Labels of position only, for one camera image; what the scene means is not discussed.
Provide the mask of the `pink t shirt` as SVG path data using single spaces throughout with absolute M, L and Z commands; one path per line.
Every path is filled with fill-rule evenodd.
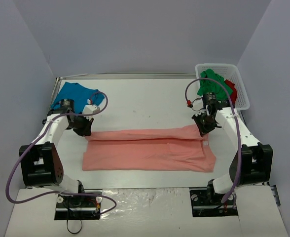
M 82 170 L 213 172 L 216 156 L 195 125 L 93 132 Z

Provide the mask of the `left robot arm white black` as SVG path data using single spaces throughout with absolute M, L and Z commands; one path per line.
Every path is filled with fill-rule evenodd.
M 81 137 L 91 135 L 91 125 L 94 121 L 91 115 L 98 112 L 98 106 L 87 104 L 83 113 L 74 112 L 74 100 L 62 99 L 59 107 L 51 109 L 43 121 L 43 129 L 33 141 L 29 149 L 21 146 L 19 155 L 24 157 L 20 161 L 22 177 L 27 187 L 48 188 L 60 193 L 69 194 L 69 201 L 74 206 L 82 206 L 86 202 L 83 184 L 65 174 L 61 159 L 57 152 L 57 145 L 65 130 L 73 130 Z

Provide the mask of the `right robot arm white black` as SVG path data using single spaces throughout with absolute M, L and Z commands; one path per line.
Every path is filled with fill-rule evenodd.
M 213 92 L 208 92 L 202 102 L 203 108 L 192 116 L 200 135 L 222 128 L 236 149 L 228 173 L 208 182 L 207 201 L 225 202 L 237 187 L 269 181 L 272 147 L 252 135 L 228 100 L 218 100 Z

